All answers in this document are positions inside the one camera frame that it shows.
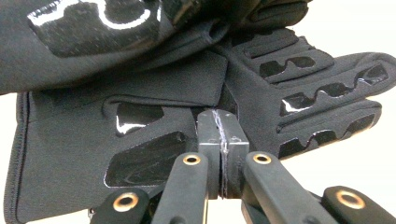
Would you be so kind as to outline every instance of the white background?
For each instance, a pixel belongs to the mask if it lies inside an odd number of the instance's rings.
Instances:
[[[305,35],[310,44],[334,57],[362,51],[396,56],[395,22],[394,0],[316,0],[310,3],[306,18],[291,29],[297,35]],[[15,98],[15,94],[0,96],[0,194],[4,194],[16,127]],[[318,195],[330,186],[351,187],[396,216],[396,89],[371,99],[383,105],[382,118],[374,128],[346,141],[283,161],[283,164],[304,188]],[[0,215],[3,215],[2,206],[0,204]],[[87,212],[81,211],[35,223],[87,224],[89,220]],[[210,202],[208,223],[245,223],[240,202]]]

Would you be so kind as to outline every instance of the glove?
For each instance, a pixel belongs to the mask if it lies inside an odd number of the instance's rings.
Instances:
[[[279,158],[372,127],[381,104],[365,98],[395,85],[393,57],[334,59],[287,29],[235,35],[214,50],[229,60],[219,108],[238,116],[254,150]]]
[[[175,158],[197,151],[195,107],[218,103],[226,68],[203,51],[133,76],[123,67],[80,87],[20,93],[7,223],[96,207],[119,187],[163,185]]]
[[[217,43],[234,15],[265,29],[292,25],[307,11],[306,2],[281,0],[243,1],[233,13],[210,0],[51,2],[2,0],[0,94],[77,86],[131,64],[152,69]]]

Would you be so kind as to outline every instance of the white surface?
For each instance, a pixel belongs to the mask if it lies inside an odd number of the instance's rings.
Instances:
[[[306,18],[292,29],[334,57],[362,51],[396,56],[395,11],[394,0],[316,0],[310,4]],[[396,89],[373,99],[383,105],[382,118],[373,129],[283,164],[303,187],[318,195],[327,187],[344,185],[365,193],[396,216]],[[0,186],[5,185],[16,126],[14,101],[15,94],[0,97]],[[35,223],[87,224],[86,215],[86,211],[81,211]],[[209,203],[208,223],[245,223],[240,202]]]

